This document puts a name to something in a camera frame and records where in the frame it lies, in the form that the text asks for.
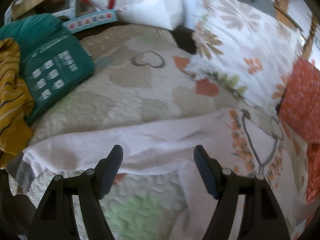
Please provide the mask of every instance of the quilted bedspread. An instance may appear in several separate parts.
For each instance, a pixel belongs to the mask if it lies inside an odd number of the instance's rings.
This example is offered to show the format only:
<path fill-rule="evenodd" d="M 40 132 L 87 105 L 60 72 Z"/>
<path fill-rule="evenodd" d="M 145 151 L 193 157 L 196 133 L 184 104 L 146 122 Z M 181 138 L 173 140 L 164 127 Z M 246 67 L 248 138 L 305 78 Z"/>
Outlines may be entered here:
<path fill-rule="evenodd" d="M 224 107 L 247 109 L 251 121 L 266 133 L 270 118 L 247 106 L 213 80 L 194 81 L 183 69 L 190 55 L 179 49 L 166 30 L 127 25 L 108 29 L 81 41 L 97 66 L 88 80 L 52 107 L 34 126 L 30 144 L 70 132 L 102 130 L 145 122 L 210 114 Z M 298 141 L 301 151 L 304 143 Z M 292 141 L 285 148 L 295 154 Z M 297 160 L 293 166 L 304 165 Z M 83 171 L 62 171 L 64 177 Z M 54 174 L 45 172 L 23 188 L 38 206 Z M 303 188 L 295 177 L 297 188 Z M 12 193 L 18 184 L 11 177 Z M 81 239 L 87 239 L 78 200 L 74 198 Z M 177 174 L 138 176 L 127 174 L 100 201 L 117 239 L 166 239 L 173 222 L 185 208 Z"/>

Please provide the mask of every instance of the white towel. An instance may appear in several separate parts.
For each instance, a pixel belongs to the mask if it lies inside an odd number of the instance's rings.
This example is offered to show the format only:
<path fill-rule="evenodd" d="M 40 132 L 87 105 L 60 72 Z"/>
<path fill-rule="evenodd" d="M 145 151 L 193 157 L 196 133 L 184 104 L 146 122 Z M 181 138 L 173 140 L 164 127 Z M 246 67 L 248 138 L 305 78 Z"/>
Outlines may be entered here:
<path fill-rule="evenodd" d="M 86 170 L 95 167 L 100 159 L 108 156 L 115 144 L 119 144 L 124 151 L 119 173 L 155 175 L 178 171 L 188 209 L 178 217 L 169 239 L 199 240 L 208 227 L 217 201 L 206 192 L 193 160 L 193 149 L 201 144 L 222 167 L 234 169 L 239 175 L 248 175 L 248 160 L 237 156 L 234 139 L 236 133 L 248 142 L 246 132 L 259 159 L 269 159 L 263 170 L 267 175 L 269 165 L 279 155 L 277 142 L 246 120 L 243 112 L 232 109 L 196 118 L 59 135 L 25 149 L 23 161 L 31 165 L 35 176 L 46 169 L 53 173 Z M 275 146 L 277 150 L 268 158 Z M 254 150 L 249 144 L 248 147 L 252 153 Z M 278 184 L 274 194 L 286 216 L 295 184 L 290 158 L 285 151 L 281 156 L 281 176 L 271 185 Z M 259 163 L 256 159 L 252 163 L 254 173 L 257 173 Z M 240 227 L 242 204 L 238 206 L 230 239 L 236 239 Z"/>

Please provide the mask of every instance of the yellow cloth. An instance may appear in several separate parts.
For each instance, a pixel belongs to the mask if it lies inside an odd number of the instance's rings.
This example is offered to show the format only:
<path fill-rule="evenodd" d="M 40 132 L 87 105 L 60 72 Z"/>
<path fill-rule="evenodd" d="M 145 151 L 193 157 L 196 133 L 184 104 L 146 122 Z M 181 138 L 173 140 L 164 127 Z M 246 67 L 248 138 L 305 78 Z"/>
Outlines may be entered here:
<path fill-rule="evenodd" d="M 12 39 L 0 41 L 0 168 L 27 146 L 33 135 L 24 122 L 33 98 L 19 78 L 20 48 Z"/>

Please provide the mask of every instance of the black object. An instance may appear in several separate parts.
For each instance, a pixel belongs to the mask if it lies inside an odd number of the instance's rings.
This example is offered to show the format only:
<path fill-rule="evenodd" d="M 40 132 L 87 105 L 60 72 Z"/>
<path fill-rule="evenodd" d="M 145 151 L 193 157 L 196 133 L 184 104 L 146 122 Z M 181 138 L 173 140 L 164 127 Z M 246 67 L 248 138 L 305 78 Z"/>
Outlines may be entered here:
<path fill-rule="evenodd" d="M 79 195 L 81 213 L 90 240 L 114 240 L 98 199 L 110 192 L 123 158 L 115 145 L 95 169 L 64 179 L 56 175 L 50 182 L 33 218 L 28 240 L 78 240 L 72 195 Z"/>
<path fill-rule="evenodd" d="M 194 150 L 194 160 L 208 193 L 219 200 L 203 240 L 229 239 L 239 195 L 245 195 L 245 203 L 238 240 L 290 240 L 280 206 L 262 175 L 248 178 L 222 169 L 201 145 Z"/>
<path fill-rule="evenodd" d="M 89 239 L 114 240 L 98 199 L 110 192 L 122 159 L 123 150 L 115 145 L 95 169 L 67 179 L 54 176 L 37 208 L 28 240 L 80 239 L 72 195 L 79 195 Z M 239 195 L 245 195 L 245 205 L 238 240 L 290 239 L 279 204 L 262 175 L 248 178 L 237 176 L 230 169 L 222 169 L 201 145 L 195 147 L 194 160 L 208 193 L 218 200 L 203 240 L 229 238 Z M 319 221 L 320 209 L 298 240 L 319 239 Z"/>
<path fill-rule="evenodd" d="M 6 174 L 4 170 L 0 170 L 0 239 L 20 240 L 19 237 L 10 228 L 10 225 L 6 221 L 6 218 L 4 216 L 4 214 L 6 213 L 5 205 L 8 205 L 8 202 L 5 201 L 5 196 L 11 193 L 9 184 L 3 183 L 7 180 L 8 174 Z"/>

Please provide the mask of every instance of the metal screw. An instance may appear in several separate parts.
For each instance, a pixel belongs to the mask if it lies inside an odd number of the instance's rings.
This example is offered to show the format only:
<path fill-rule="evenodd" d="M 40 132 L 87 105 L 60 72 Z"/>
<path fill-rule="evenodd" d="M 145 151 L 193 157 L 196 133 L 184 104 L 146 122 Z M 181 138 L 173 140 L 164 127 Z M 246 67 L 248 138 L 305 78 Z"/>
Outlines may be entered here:
<path fill-rule="evenodd" d="M 87 174 L 87 175 L 92 175 L 92 174 L 94 174 L 94 169 L 87 169 L 87 170 L 85 171 L 85 174 Z"/>
<path fill-rule="evenodd" d="M 231 175 L 231 170 L 230 169 L 223 169 L 222 170 L 222 173 L 224 174 L 224 175 Z"/>
<path fill-rule="evenodd" d="M 61 178 L 62 178 L 62 176 L 61 176 L 60 174 L 57 174 L 56 176 L 53 177 L 53 179 L 54 179 L 55 181 L 58 181 L 58 180 L 61 179 Z"/>
<path fill-rule="evenodd" d="M 258 180 L 264 180 L 264 177 L 263 177 L 262 174 L 257 174 L 257 175 L 256 175 L 256 178 L 257 178 Z"/>

